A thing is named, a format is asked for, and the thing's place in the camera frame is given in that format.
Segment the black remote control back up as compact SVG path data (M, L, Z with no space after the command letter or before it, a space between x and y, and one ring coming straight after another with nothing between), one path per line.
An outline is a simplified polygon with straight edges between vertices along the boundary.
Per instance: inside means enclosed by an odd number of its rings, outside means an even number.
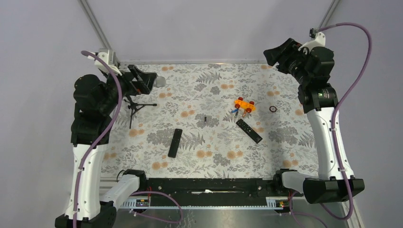
M180 140L182 137L182 129L175 129L171 141L170 149L168 151L169 158L175 158L179 149Z

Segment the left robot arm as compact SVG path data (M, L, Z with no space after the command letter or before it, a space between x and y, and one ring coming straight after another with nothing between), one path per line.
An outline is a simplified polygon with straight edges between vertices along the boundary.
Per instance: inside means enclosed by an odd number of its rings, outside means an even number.
M148 95L166 80L156 73L143 72L130 65L127 72L102 82L95 75L80 77L74 84L74 121L71 143L74 155L72 192L64 214L55 219L57 228L110 228L119 207L134 193L147 191L144 171L127 169L121 180L100 196L100 178L104 154L108 148L110 124L114 123L123 101L133 113L142 108L132 96Z

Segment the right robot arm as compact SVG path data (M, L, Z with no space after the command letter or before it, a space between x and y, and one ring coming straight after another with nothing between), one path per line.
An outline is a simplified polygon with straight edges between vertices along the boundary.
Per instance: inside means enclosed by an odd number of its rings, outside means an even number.
M313 130L318 156L317 176L280 169L274 175L273 191L280 196L297 191L311 204L351 200L365 184L349 165L338 129L339 101L328 82L335 64L333 51L323 46L305 47L289 38L263 54L270 66L298 82L298 99Z

